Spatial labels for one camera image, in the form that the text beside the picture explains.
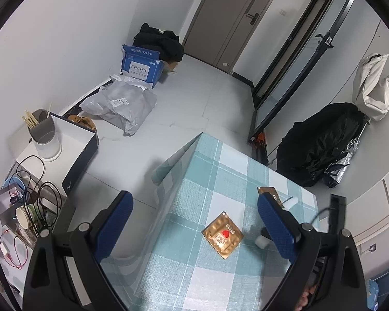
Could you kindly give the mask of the black hanging jacket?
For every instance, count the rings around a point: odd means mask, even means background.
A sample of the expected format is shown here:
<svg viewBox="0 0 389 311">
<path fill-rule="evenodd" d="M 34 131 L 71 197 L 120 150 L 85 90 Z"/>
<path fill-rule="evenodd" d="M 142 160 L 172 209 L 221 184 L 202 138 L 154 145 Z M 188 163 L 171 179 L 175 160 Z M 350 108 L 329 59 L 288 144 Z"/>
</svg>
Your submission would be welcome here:
<svg viewBox="0 0 389 311">
<path fill-rule="evenodd" d="M 277 172 L 301 187 L 312 187 L 342 157 L 366 121 L 354 104 L 333 103 L 295 122 L 277 148 Z"/>
</svg>

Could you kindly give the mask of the blue facial tissue carton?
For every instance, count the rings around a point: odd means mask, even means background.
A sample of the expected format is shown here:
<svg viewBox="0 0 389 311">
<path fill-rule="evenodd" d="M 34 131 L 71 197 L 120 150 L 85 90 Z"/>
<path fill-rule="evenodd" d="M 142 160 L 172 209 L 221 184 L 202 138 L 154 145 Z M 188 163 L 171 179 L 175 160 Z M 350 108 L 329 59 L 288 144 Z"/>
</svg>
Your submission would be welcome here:
<svg viewBox="0 0 389 311">
<path fill-rule="evenodd" d="M 159 52 L 125 44 L 122 45 L 122 50 L 122 71 L 154 88 L 165 66 L 165 62 L 160 60 Z"/>
</svg>

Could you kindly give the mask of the white hanging bag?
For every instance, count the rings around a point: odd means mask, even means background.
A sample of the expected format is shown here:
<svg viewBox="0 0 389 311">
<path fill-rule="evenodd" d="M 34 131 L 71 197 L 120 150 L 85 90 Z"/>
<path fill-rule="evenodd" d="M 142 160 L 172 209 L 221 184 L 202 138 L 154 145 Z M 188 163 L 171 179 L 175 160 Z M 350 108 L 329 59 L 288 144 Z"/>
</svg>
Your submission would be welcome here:
<svg viewBox="0 0 389 311">
<path fill-rule="evenodd" d="M 389 112 L 389 75 L 381 77 L 389 54 L 363 58 L 353 80 L 352 103 L 371 120 L 381 121 Z"/>
</svg>

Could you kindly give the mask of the brown square sachet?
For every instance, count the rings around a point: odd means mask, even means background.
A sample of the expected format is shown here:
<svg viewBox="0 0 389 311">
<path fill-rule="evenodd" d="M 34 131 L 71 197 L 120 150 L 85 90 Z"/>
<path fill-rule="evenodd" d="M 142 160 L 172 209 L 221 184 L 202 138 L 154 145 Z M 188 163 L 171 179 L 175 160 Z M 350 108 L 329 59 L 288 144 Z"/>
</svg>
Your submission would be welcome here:
<svg viewBox="0 0 389 311">
<path fill-rule="evenodd" d="M 284 208 L 284 205 L 274 187 L 257 187 L 259 195 L 268 193 L 272 198 L 280 205 L 281 208 Z"/>
</svg>

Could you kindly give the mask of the black clothes pile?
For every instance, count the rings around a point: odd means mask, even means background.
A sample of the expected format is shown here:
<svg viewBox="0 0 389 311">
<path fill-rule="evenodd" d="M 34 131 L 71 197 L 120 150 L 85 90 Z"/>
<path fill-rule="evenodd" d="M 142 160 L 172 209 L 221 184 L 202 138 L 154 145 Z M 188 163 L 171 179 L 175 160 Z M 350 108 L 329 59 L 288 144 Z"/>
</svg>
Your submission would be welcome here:
<svg viewBox="0 0 389 311">
<path fill-rule="evenodd" d="M 159 52 L 159 59 L 165 62 L 181 62 L 184 49 L 180 38 L 171 30 L 160 30 L 143 23 L 134 37 L 133 46 Z"/>
</svg>

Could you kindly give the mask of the small white foam piece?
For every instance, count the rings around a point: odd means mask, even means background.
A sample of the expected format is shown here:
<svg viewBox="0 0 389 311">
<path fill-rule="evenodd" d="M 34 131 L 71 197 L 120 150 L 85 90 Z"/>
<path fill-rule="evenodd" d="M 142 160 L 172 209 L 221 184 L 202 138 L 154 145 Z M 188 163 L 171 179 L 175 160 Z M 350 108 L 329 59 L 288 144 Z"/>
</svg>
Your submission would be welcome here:
<svg viewBox="0 0 389 311">
<path fill-rule="evenodd" d="M 255 245 L 257 245 L 257 247 L 259 247 L 260 249 L 265 249 L 270 243 L 271 240 L 262 235 L 257 236 L 257 238 L 255 239 Z"/>
</svg>

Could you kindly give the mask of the teal checkered tablecloth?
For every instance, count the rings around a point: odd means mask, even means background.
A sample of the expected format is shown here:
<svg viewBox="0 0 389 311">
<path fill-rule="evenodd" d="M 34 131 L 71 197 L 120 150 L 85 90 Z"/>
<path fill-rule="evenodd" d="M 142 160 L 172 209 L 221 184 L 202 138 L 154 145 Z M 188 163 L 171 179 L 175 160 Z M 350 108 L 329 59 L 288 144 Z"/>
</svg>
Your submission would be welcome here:
<svg viewBox="0 0 389 311">
<path fill-rule="evenodd" d="M 300 223 L 315 196 L 202 133 L 152 174 L 159 205 L 137 254 L 101 266 L 129 310 L 262 310 L 289 268 L 263 229 L 259 192 L 274 190 Z"/>
</svg>

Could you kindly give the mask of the gold red heart sachet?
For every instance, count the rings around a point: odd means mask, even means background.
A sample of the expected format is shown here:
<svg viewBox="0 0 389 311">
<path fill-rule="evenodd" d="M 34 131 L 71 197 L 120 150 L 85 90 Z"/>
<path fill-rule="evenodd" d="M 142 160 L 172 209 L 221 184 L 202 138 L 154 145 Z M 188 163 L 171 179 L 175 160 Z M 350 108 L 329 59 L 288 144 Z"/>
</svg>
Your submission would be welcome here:
<svg viewBox="0 0 389 311">
<path fill-rule="evenodd" d="M 203 229 L 202 235 L 223 259 L 227 259 L 244 238 L 225 211 Z"/>
</svg>

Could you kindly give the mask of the grey brown door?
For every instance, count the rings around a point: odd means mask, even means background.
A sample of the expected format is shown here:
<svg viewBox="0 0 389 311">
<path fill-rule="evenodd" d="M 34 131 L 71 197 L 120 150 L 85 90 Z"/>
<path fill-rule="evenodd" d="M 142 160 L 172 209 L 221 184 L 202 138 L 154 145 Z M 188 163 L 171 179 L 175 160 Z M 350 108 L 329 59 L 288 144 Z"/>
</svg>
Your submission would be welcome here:
<svg viewBox="0 0 389 311">
<path fill-rule="evenodd" d="M 185 54 L 230 73 L 273 0 L 201 0 Z"/>
</svg>

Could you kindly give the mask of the grey plastic mailer bag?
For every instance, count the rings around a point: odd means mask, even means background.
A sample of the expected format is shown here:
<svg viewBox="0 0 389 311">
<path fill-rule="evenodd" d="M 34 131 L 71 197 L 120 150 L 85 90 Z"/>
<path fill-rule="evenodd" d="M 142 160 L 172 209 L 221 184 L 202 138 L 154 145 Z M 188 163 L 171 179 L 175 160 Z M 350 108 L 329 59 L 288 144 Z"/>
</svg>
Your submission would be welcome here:
<svg viewBox="0 0 389 311">
<path fill-rule="evenodd" d="M 111 83 L 87 97 L 80 108 L 134 135 L 157 104 L 152 84 L 127 74 L 114 74 Z"/>
</svg>

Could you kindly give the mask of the silver foil bag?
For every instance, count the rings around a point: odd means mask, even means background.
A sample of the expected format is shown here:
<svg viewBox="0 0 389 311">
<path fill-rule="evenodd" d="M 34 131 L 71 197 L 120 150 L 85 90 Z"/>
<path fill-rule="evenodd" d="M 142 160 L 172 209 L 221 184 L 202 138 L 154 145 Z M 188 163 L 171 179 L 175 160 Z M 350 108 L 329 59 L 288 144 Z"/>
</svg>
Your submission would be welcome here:
<svg viewBox="0 0 389 311">
<path fill-rule="evenodd" d="M 351 159 L 358 150 L 360 139 L 352 139 L 340 154 L 338 160 L 331 163 L 324 171 L 322 182 L 329 188 L 336 187 L 342 181 Z"/>
</svg>

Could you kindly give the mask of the white paper cup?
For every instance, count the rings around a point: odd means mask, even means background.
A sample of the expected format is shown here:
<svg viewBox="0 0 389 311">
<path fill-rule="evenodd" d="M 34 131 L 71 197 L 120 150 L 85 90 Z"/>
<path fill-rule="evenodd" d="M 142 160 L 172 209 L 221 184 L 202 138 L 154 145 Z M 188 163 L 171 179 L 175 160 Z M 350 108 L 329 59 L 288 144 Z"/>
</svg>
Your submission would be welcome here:
<svg viewBox="0 0 389 311">
<path fill-rule="evenodd" d="M 39 203 L 27 204 L 16 208 L 16 218 L 22 228 L 27 230 L 43 216 L 43 208 Z"/>
</svg>

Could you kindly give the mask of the grey cup with chopsticks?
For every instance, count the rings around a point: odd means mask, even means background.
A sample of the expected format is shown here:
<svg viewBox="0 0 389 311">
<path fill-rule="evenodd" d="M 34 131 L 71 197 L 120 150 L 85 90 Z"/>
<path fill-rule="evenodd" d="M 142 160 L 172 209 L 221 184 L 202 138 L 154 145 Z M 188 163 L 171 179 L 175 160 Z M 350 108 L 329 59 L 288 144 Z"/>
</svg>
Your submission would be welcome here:
<svg viewBox="0 0 389 311">
<path fill-rule="evenodd" d="M 47 110 L 38 109 L 34 112 L 26 110 L 22 117 L 27 125 L 38 156 L 44 162 L 56 160 L 62 151 L 57 128 L 50 114 L 51 107 L 52 105 Z"/>
</svg>

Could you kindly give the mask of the white foam tube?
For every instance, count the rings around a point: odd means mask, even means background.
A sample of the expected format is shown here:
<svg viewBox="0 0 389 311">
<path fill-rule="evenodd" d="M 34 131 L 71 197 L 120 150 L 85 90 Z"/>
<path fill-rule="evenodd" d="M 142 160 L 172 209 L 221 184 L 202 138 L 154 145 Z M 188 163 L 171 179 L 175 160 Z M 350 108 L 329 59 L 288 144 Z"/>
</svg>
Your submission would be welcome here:
<svg viewBox="0 0 389 311">
<path fill-rule="evenodd" d="M 283 209 L 289 211 L 294 205 L 298 204 L 299 200 L 297 197 L 289 197 L 285 201 L 283 201 Z"/>
</svg>

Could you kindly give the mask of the glass sliding door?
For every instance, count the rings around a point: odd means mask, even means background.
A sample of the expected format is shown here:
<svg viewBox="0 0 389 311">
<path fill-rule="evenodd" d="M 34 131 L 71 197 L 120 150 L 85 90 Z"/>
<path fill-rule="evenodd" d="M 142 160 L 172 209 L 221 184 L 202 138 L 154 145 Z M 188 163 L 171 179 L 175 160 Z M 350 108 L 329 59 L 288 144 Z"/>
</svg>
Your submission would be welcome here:
<svg viewBox="0 0 389 311">
<path fill-rule="evenodd" d="M 280 112 L 303 83 L 348 15 L 354 0 L 311 0 L 286 42 L 254 87 L 254 114 L 248 141 L 260 133 Z"/>
</svg>

